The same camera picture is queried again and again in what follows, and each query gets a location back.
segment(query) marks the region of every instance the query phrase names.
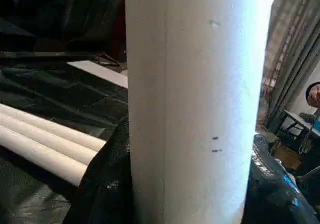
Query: small dent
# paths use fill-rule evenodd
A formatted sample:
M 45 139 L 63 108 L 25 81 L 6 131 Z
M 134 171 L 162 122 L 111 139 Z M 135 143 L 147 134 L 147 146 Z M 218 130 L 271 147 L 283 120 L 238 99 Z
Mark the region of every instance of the small dent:
M 221 26 L 220 23 L 215 20 L 210 20 L 210 25 L 213 27 L 213 29 L 217 29 Z

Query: curtain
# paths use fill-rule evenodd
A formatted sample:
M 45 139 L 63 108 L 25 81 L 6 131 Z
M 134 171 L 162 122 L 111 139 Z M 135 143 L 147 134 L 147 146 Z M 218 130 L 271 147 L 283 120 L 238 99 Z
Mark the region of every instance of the curtain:
M 290 109 L 320 61 L 320 0 L 302 0 L 273 62 L 280 69 L 269 100 L 265 126 L 280 128 L 283 110 Z

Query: black mark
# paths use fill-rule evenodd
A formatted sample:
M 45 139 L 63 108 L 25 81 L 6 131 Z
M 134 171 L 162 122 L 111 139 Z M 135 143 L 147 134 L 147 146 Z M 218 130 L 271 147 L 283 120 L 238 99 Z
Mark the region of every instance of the black mark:
M 220 153 L 222 152 L 222 149 L 219 149 L 219 150 L 212 150 L 212 153 Z

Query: white plastic pipe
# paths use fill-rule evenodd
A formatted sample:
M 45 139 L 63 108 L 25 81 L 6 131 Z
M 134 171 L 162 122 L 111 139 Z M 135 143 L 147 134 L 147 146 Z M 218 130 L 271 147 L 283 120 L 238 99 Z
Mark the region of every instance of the white plastic pipe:
M 32 139 L 58 153 L 66 155 L 86 166 L 96 156 L 97 152 L 82 145 L 54 135 L 48 131 L 42 130 L 33 125 L 27 124 L 21 120 L 14 119 L 0 112 L 0 125 L 12 131 L 19 133 L 29 139 Z
M 104 140 L 84 134 L 80 131 L 68 128 L 66 126 L 59 125 L 52 121 L 42 119 L 40 117 L 7 105 L 0 104 L 0 115 L 1 113 L 4 113 L 17 120 L 33 125 L 37 128 L 50 132 L 56 136 L 62 137 L 96 152 L 100 151 L 100 149 L 106 144 L 106 141 Z
M 240 224 L 272 0 L 126 0 L 141 224 Z
M 78 187 L 86 165 L 0 125 L 0 145 Z

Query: blue object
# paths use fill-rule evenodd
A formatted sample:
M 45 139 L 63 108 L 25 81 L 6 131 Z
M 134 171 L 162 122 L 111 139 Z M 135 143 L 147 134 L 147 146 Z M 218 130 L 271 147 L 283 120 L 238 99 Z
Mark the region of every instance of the blue object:
M 315 124 L 314 124 L 313 128 L 320 132 L 320 121 L 319 120 L 315 121 Z

